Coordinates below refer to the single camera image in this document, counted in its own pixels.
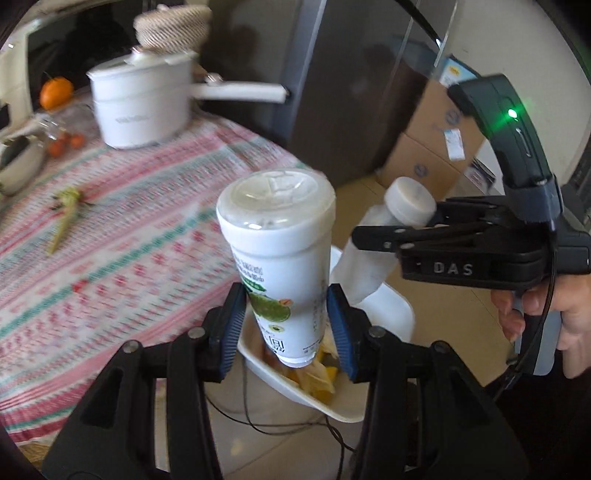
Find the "pot handle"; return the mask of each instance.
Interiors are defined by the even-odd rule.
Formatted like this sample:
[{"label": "pot handle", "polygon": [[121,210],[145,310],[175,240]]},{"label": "pot handle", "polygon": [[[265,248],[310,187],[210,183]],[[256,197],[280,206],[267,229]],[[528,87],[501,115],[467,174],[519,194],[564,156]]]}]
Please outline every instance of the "pot handle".
[{"label": "pot handle", "polygon": [[198,100],[285,103],[289,91],[276,83],[214,82],[191,85],[191,96]]}]

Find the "refrigerator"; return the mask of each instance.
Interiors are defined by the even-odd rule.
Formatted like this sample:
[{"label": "refrigerator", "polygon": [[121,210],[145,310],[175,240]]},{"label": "refrigerator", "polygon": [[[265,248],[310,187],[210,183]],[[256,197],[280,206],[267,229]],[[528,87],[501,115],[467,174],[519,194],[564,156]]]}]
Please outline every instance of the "refrigerator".
[{"label": "refrigerator", "polygon": [[[440,41],[413,18],[423,15]],[[387,159],[441,58],[456,0],[210,0],[202,65],[226,80],[281,83],[284,105],[205,110],[277,142],[335,185]]]}]

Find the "pink patterned tablecloth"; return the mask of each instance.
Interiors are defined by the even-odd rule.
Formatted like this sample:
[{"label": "pink patterned tablecloth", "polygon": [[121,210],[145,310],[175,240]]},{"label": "pink patterned tablecloth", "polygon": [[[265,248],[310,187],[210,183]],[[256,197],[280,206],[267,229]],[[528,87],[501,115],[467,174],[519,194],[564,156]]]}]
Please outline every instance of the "pink patterned tablecloth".
[{"label": "pink patterned tablecloth", "polygon": [[[165,342],[198,325],[238,279],[215,203],[230,182],[298,161],[204,116],[174,141],[117,151],[101,140],[50,161],[0,218],[0,421],[23,442],[57,431],[128,339]],[[82,210],[52,256],[52,195]]]}]

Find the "white pot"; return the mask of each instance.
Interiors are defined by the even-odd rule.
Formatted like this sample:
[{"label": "white pot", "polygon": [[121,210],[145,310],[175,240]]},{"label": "white pot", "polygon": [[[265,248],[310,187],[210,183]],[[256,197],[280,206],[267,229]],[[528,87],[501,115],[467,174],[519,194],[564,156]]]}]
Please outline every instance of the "white pot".
[{"label": "white pot", "polygon": [[103,140],[136,148],[166,140],[190,119],[194,52],[156,55],[137,49],[88,72]]}]

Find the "food waste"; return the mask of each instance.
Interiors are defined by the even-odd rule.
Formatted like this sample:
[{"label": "food waste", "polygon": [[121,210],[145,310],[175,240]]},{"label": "food waste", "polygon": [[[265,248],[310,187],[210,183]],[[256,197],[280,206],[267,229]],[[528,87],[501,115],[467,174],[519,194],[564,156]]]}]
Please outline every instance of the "food waste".
[{"label": "food waste", "polygon": [[262,357],[267,365],[289,382],[292,382],[325,405],[330,404],[336,392],[335,381],[339,374],[339,356],[330,326],[327,325],[326,327],[316,357],[306,367],[290,368],[282,364],[273,351],[264,343]]}]

